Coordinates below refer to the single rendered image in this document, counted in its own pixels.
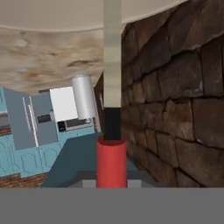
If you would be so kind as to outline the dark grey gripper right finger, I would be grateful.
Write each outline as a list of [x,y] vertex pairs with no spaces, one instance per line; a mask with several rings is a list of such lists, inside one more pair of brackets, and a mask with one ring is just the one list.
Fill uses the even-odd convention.
[[129,171],[128,188],[147,188],[155,187],[157,183],[150,177],[146,171]]

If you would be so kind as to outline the silver cylindrical hood chimney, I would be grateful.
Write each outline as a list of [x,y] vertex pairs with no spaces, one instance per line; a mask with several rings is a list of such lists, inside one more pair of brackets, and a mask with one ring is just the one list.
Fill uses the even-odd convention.
[[78,118],[81,120],[94,118],[96,116],[95,96],[90,75],[77,73],[72,78],[72,84]]

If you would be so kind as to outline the black and silver microwave oven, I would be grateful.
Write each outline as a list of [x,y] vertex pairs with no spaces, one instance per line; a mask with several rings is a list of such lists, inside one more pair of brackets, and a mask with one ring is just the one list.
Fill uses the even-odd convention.
[[93,125],[93,119],[72,119],[72,120],[65,120],[61,122],[57,122],[59,132],[83,129],[86,127],[90,127]]

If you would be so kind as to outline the grey double door fridge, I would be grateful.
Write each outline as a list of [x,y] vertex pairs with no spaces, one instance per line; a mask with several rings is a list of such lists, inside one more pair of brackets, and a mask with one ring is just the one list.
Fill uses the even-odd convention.
[[29,95],[3,88],[15,149],[23,150],[58,141],[50,95]]

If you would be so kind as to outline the white cupboard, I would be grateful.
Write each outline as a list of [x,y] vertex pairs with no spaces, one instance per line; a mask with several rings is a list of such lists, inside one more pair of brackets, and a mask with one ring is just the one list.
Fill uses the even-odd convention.
[[78,117],[72,87],[58,87],[50,90],[52,109],[57,122]]

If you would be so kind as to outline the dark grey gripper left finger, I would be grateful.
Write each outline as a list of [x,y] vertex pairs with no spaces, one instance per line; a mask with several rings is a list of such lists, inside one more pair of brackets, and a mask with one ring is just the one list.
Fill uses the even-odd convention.
[[96,173],[94,171],[78,171],[68,186],[72,188],[96,188]]

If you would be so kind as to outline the light blue cupboard run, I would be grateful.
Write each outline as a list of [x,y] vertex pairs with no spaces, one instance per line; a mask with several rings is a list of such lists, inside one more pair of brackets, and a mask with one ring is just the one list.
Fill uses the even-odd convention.
[[[94,121],[90,127],[59,132],[52,110],[51,117],[56,125],[58,141],[38,147],[16,150],[3,88],[5,87],[0,87],[0,177],[18,173],[21,177],[27,178],[49,172],[68,139],[95,133]],[[50,94],[50,90],[42,90],[39,95]]]

